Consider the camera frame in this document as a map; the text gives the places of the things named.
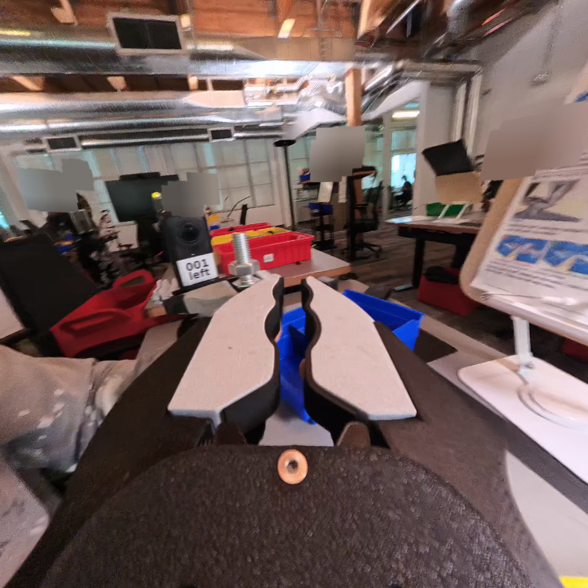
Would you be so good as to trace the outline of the red storage tub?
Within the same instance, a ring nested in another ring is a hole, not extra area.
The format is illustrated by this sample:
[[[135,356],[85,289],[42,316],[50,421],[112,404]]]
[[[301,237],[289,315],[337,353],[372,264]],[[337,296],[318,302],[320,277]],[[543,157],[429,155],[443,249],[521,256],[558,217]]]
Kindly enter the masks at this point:
[[[221,227],[219,229],[214,229],[210,231],[210,236],[212,238],[217,236],[224,236],[232,233],[238,232],[249,232],[249,231],[260,231],[262,229],[269,229],[273,228],[271,223],[262,222],[257,224],[244,224],[244,225],[236,225],[236,226],[226,226]]]
[[[284,232],[247,240],[251,257],[259,262],[262,270],[307,261],[312,256],[313,237],[305,233]],[[221,272],[229,274],[229,264],[235,260],[232,236],[226,243],[213,245],[213,249]]]

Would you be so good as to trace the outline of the white stand base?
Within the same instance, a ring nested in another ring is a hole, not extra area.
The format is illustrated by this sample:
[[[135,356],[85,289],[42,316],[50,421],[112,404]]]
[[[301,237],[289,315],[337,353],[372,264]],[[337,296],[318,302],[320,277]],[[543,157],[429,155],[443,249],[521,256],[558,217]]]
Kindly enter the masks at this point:
[[[587,384],[533,359],[530,382],[510,356],[464,367],[460,381],[555,460],[587,483]]]

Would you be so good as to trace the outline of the person's left forearm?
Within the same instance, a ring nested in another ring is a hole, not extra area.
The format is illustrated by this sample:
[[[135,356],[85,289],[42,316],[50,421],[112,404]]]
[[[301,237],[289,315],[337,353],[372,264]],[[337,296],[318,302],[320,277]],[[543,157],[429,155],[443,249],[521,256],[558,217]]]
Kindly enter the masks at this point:
[[[33,357],[1,347],[1,452],[18,467],[65,471],[148,364]]]

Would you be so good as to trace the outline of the silver hex bolt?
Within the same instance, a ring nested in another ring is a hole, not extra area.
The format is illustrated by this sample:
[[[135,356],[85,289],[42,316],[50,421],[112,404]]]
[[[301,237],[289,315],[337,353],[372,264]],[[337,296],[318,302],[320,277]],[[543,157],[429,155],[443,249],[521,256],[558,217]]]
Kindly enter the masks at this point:
[[[249,239],[244,233],[233,235],[232,239],[234,260],[237,261],[248,261],[254,259],[251,254],[249,246]],[[256,275],[247,275],[244,277],[233,276],[235,280],[232,285],[236,289],[245,289],[253,286],[258,280],[258,273]]]

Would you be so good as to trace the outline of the black panel wooden stand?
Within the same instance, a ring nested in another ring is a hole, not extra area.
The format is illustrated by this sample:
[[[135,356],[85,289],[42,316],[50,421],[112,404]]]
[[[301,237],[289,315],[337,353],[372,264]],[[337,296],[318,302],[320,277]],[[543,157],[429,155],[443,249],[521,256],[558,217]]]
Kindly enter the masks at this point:
[[[431,146],[422,155],[435,174],[437,202],[482,202],[480,174],[474,170],[462,140]]]

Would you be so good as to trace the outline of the ceiling vent grille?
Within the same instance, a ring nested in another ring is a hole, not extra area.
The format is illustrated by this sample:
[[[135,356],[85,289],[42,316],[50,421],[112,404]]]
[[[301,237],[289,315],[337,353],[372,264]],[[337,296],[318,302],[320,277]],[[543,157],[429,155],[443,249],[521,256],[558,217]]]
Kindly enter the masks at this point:
[[[120,55],[180,55],[188,50],[176,15],[109,13],[107,27]]]

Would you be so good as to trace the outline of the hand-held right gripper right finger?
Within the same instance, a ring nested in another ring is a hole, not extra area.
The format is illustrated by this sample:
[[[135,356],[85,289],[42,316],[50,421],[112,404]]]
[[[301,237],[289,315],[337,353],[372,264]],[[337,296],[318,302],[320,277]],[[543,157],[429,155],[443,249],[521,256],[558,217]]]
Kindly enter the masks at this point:
[[[396,336],[348,296],[317,278],[301,284],[307,347],[306,412],[332,437],[351,422],[368,432],[378,423],[413,419],[417,409],[393,362]]]

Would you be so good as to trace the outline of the beige panel stand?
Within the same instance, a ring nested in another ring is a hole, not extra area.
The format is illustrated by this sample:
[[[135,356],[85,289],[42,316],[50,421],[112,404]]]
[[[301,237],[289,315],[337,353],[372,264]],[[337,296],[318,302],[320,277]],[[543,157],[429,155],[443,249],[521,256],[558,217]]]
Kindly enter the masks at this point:
[[[587,328],[570,322],[556,322],[553,316],[533,313],[534,307],[530,305],[525,305],[510,296],[499,293],[490,295],[487,291],[473,284],[481,264],[490,253],[490,246],[496,232],[504,223],[512,200],[516,197],[520,188],[525,187],[530,180],[531,178],[519,178],[508,179],[503,182],[464,261],[459,276],[460,287],[468,298],[478,303],[494,308],[512,318],[525,320],[527,323],[536,325],[570,341],[575,341],[580,345],[587,346]]]

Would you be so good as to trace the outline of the black office chair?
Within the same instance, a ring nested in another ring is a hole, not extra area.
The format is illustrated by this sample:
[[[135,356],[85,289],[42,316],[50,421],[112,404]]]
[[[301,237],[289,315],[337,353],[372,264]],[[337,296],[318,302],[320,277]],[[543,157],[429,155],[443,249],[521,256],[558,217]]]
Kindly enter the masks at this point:
[[[346,188],[348,216],[344,226],[346,259],[354,262],[357,259],[367,259],[371,254],[379,258],[383,251],[382,246],[365,241],[364,235],[377,231],[379,228],[382,214],[382,186],[370,188],[364,200],[359,202],[358,197],[363,194],[362,181],[360,178],[352,177],[348,180]]]

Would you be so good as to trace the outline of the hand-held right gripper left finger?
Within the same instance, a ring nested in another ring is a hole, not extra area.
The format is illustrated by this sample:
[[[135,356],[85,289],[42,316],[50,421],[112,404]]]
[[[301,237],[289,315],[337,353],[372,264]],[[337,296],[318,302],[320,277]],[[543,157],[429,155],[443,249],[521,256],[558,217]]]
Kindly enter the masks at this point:
[[[174,416],[231,423],[248,434],[280,401],[283,277],[262,279],[225,302],[211,317],[168,404]]]

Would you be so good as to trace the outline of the silver pipe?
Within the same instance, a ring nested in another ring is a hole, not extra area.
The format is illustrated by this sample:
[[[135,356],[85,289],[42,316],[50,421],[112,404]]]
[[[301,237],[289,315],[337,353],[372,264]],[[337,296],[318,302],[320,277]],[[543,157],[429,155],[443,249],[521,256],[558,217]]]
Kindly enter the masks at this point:
[[[385,152],[391,150],[395,130],[426,126],[434,140],[462,140],[474,149],[483,67],[470,61],[418,62],[402,59],[375,70],[364,83],[362,120],[380,122]]]

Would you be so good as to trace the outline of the black floor lamp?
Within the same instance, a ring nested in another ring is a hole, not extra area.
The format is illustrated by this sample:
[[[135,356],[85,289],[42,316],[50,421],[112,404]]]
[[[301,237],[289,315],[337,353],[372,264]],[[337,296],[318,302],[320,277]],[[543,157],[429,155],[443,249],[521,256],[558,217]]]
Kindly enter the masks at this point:
[[[291,173],[290,173],[289,149],[291,146],[293,146],[295,144],[295,142],[296,141],[294,139],[282,138],[282,139],[276,140],[273,143],[275,148],[282,150],[283,165],[284,165],[284,169],[285,169],[285,183],[286,183],[286,188],[287,188],[287,193],[288,193],[288,206],[289,206],[289,214],[290,214],[290,230],[294,231],[294,232],[296,231],[296,215],[295,215],[294,198],[293,198],[293,193],[292,193],[292,178],[291,178]]]

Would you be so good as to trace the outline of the office desk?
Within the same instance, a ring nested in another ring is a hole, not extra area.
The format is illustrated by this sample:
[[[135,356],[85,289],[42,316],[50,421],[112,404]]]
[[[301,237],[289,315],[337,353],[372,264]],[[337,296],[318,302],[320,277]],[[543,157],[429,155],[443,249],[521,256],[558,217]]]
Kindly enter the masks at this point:
[[[415,290],[419,287],[423,275],[425,246],[429,242],[452,245],[454,254],[451,268],[459,270],[481,228],[481,222],[475,220],[460,220],[455,224],[415,217],[398,217],[388,219],[386,223],[395,225],[401,238],[412,239],[415,242],[411,280],[395,288],[395,292]]]

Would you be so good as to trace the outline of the silver air duct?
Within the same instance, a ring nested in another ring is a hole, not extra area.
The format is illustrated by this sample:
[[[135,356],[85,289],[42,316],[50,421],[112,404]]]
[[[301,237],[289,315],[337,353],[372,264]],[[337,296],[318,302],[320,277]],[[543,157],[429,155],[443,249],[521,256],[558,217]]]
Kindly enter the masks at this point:
[[[251,106],[240,91],[1,94],[1,133],[14,136],[236,125],[278,126],[293,114]]]
[[[205,40],[180,51],[124,53],[113,42],[1,36],[3,75],[153,75],[214,78],[302,77],[345,71],[357,62],[342,39]]]

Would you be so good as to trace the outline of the blue storage bin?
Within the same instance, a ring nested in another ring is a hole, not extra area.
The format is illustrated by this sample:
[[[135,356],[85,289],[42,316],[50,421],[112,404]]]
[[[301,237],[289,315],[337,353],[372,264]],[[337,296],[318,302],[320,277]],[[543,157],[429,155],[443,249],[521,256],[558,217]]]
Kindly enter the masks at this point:
[[[343,295],[372,320],[387,326],[410,350],[415,349],[424,314],[375,296],[346,289]],[[277,342],[280,356],[281,401],[304,422],[315,424],[305,409],[304,382],[299,364],[307,348],[306,314],[302,306],[283,313],[282,334]]]

